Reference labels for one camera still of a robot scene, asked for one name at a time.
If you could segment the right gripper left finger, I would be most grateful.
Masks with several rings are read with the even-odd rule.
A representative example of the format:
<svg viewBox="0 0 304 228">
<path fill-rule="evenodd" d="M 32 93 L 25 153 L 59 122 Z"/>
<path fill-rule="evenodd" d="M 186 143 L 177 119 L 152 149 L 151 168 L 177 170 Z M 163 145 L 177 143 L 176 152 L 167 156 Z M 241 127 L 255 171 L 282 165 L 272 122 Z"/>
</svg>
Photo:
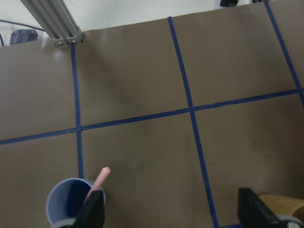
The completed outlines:
<svg viewBox="0 0 304 228">
<path fill-rule="evenodd" d="M 105 201 L 102 190 L 93 191 L 76 218 L 76 228 L 102 228 L 105 223 Z"/>
</svg>

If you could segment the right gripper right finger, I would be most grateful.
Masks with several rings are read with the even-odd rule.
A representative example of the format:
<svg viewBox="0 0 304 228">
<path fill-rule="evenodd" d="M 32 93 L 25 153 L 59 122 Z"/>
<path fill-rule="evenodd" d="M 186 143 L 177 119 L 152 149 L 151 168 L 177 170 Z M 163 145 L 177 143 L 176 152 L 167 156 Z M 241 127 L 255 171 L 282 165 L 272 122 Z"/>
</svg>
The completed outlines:
<svg viewBox="0 0 304 228">
<path fill-rule="evenodd" d="M 242 227 L 281 227 L 279 218 L 250 188 L 239 188 L 237 200 L 237 216 Z"/>
</svg>

